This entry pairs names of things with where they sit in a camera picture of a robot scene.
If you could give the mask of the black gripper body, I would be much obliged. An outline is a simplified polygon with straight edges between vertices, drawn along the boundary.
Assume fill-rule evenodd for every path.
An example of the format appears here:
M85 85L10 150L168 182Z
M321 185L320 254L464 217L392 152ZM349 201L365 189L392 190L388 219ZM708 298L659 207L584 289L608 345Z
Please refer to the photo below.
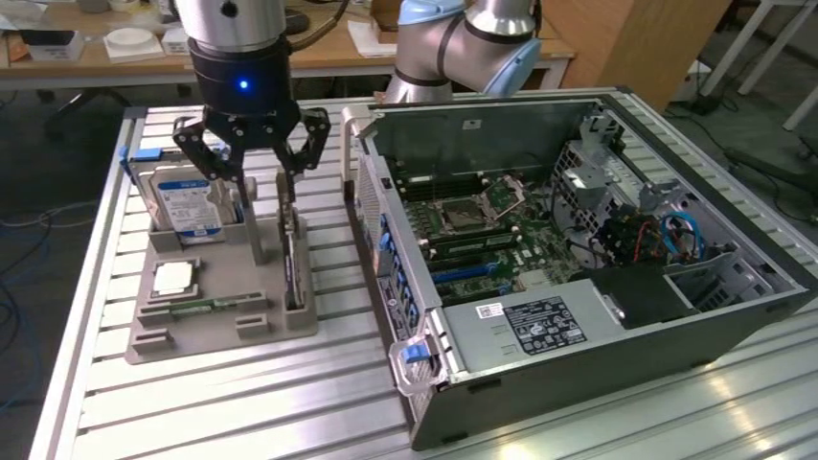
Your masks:
M216 50L195 39L189 51L204 109L188 137L205 130L244 150L285 150L300 122L292 97L289 43L283 37L251 51Z

